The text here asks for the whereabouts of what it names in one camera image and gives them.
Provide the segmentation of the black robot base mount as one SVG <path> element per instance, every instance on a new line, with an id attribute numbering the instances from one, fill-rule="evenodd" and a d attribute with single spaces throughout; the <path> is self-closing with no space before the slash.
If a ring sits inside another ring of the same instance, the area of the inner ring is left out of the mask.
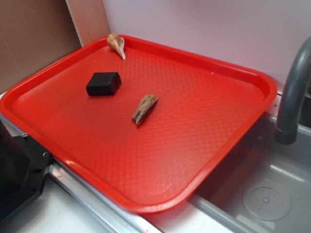
<path id="1" fill-rule="evenodd" d="M 0 222 L 41 196 L 51 153 L 28 135 L 12 136 L 0 124 Z"/>

